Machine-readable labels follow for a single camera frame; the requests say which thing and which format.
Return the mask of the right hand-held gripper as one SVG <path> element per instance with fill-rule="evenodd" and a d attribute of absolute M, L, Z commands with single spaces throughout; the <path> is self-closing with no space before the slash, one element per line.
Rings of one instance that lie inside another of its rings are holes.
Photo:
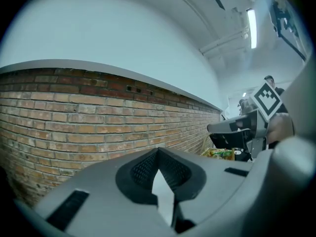
<path fill-rule="evenodd" d="M 207 126 L 209 137 L 218 149 L 243 149 L 257 158 L 267 147 L 269 121 L 281 105 L 277 92 L 263 82 L 241 103 L 240 116 Z"/>

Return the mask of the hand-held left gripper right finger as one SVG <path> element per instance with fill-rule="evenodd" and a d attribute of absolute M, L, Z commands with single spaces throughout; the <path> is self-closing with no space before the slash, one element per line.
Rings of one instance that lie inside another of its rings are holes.
<path fill-rule="evenodd" d="M 158 148 L 158 170 L 171 194 L 171 222 L 158 220 L 158 232 L 241 233 L 249 205 L 237 205 L 237 190 L 250 168 L 248 163 Z"/>

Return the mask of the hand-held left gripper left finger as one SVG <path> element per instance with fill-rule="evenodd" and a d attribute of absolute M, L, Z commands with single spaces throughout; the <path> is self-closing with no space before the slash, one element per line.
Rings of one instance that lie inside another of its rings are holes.
<path fill-rule="evenodd" d="M 116 185 L 121 166 L 148 153 L 138 151 L 86 167 L 63 182 L 35 206 L 47 219 L 75 190 L 89 194 L 65 232 L 70 235 L 172 235 L 157 206 L 134 203 Z"/>

